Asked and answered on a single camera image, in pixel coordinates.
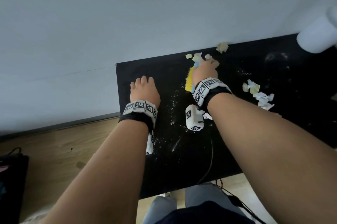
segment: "black table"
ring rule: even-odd
[[[296,34],[230,45],[226,53],[213,48],[118,63],[117,83],[121,113],[129,103],[130,83],[138,77],[152,76],[161,98],[154,132],[153,154],[146,156],[140,198],[195,185],[207,172],[213,141],[213,163],[203,182],[241,173],[223,143],[215,124],[205,120],[199,132],[186,128],[185,108],[195,104],[184,90],[185,77],[193,66],[186,54],[202,52],[220,62],[219,79],[232,92],[257,104],[242,91],[248,79],[261,85],[260,91],[275,97],[270,111],[299,125],[331,147],[337,146],[337,92],[335,82],[337,50],[310,54],[296,42]]]

